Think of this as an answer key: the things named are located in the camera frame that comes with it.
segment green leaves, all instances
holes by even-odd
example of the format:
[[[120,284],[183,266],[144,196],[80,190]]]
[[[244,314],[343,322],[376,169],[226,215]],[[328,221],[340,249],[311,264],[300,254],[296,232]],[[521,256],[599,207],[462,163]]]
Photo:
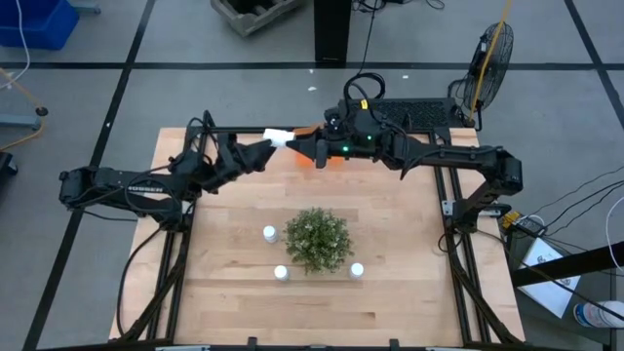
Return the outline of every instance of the green leaves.
[[[305,210],[286,223],[286,252],[302,263],[305,274],[334,273],[353,255],[347,221],[322,209]]]

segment white bottle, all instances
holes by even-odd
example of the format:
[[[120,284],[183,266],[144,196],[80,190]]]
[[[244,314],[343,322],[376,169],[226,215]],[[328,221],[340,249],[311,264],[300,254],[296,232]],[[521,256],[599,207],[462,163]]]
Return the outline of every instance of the white bottle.
[[[351,279],[360,279],[364,275],[364,266],[362,263],[353,263],[349,268],[349,276]]]
[[[279,281],[286,282],[289,279],[289,269],[286,266],[279,265],[275,267],[273,273],[275,274],[275,279]]]
[[[277,230],[272,225],[265,226],[264,230],[262,231],[262,233],[264,234],[264,240],[266,240],[266,242],[269,243],[269,244],[273,244],[273,243],[277,242],[277,240],[279,238],[279,236],[277,234]]]
[[[624,315],[624,303],[620,301],[603,301],[599,305],[611,311]],[[603,311],[591,303],[579,303],[574,306],[574,318],[583,327],[594,328],[624,328],[624,321]]]

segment wooden tabletop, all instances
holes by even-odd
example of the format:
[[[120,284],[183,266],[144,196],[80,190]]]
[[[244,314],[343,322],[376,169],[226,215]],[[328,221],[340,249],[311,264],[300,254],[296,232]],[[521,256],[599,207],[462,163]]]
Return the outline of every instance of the wooden tabletop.
[[[451,134],[454,144],[478,144],[473,130]],[[184,129],[161,130],[153,166],[177,155],[183,137]],[[239,136],[242,143],[259,139]],[[464,196],[483,182],[474,171],[460,170],[459,176]],[[415,168],[399,181],[399,173],[381,163],[350,160],[316,170],[298,162],[293,151],[277,150],[264,173],[241,176],[198,202],[175,343],[246,344],[256,336],[262,345],[386,346],[390,338],[402,346],[461,345],[449,261],[437,248],[443,234],[439,201],[430,167]],[[291,263],[283,242],[271,245],[262,237],[265,225],[282,229],[311,207],[347,219],[355,255],[337,273],[306,276]],[[156,227],[142,219],[133,249]],[[481,218],[479,227],[498,233],[491,218]],[[146,246],[128,272],[125,328],[154,293],[164,238]],[[500,243],[478,234],[472,238],[484,298],[509,330],[524,338]],[[362,280],[349,279],[353,262],[364,264]],[[280,264],[290,268],[287,282],[273,276]],[[474,306],[467,301],[478,340]],[[167,301],[160,326],[168,313]]]

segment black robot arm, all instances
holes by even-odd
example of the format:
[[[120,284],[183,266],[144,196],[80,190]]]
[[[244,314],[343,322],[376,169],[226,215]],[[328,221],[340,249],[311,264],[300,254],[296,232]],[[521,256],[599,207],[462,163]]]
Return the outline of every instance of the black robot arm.
[[[139,216],[150,215],[165,230],[183,229],[179,226],[184,223],[186,208],[201,196],[202,190],[216,194],[222,185],[238,176],[264,171],[275,151],[270,140],[243,145],[234,134],[213,135],[210,114],[205,114],[200,122],[201,127],[187,127],[182,152],[170,158],[169,165],[142,173],[99,167],[61,173],[60,201],[70,210],[105,205]],[[196,151],[205,150],[209,138],[217,149],[214,162]],[[193,149],[196,141],[199,144]],[[164,170],[169,174],[155,173]],[[142,193],[169,197],[156,199],[139,195]]]
[[[417,166],[475,170],[486,181],[467,199],[457,199],[445,210],[453,228],[477,230],[479,212],[501,195],[523,189],[522,163],[502,147],[468,147],[427,144],[393,128],[378,112],[362,109],[335,124],[297,136],[287,146],[323,168],[330,157],[381,161],[390,170],[401,170],[401,179]]]

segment gray floor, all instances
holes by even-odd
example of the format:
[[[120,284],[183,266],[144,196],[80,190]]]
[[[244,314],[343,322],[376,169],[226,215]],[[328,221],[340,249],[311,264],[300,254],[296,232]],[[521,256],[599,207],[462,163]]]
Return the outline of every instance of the gray floor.
[[[499,20],[497,0],[445,0],[437,12],[424,1],[379,13],[370,61],[468,62],[476,40]],[[102,14],[84,16],[66,47],[32,51],[34,61],[123,62],[145,0],[100,1]],[[604,62],[624,62],[624,3],[575,0]],[[206,0],[157,0],[137,61],[311,61],[312,4],[252,37],[236,35]],[[355,14],[349,60],[361,59],[369,16]],[[591,62],[561,0],[516,1],[508,22],[515,32],[512,62]],[[22,61],[20,49],[0,48],[2,61]],[[388,98],[434,98],[459,70],[376,70]],[[20,173],[0,193],[0,349],[20,349],[54,262],[69,213],[58,201],[60,171],[89,163],[121,71],[32,69],[21,82],[51,114],[45,133],[12,150]],[[158,130],[182,127],[208,108],[221,126],[305,125],[320,121],[339,99],[352,70],[134,70],[107,144],[103,166],[141,170],[151,160]],[[624,72],[608,72],[624,94]],[[2,113],[31,114],[15,90],[0,91]],[[521,158],[526,189],[509,202],[531,212],[577,184],[624,162],[624,130],[595,71],[510,71],[486,111],[483,144],[502,144]],[[27,131],[0,130],[1,144]],[[593,188],[618,179],[602,179]],[[584,248],[605,245],[605,213],[624,191],[556,237]],[[541,213],[554,218],[567,203]],[[108,209],[96,209],[115,214]],[[610,224],[624,240],[624,209]],[[131,243],[131,223],[83,219],[39,347],[104,342],[119,276]],[[583,278],[581,283],[590,278]],[[583,350],[594,342],[544,323],[518,295],[527,339]]]

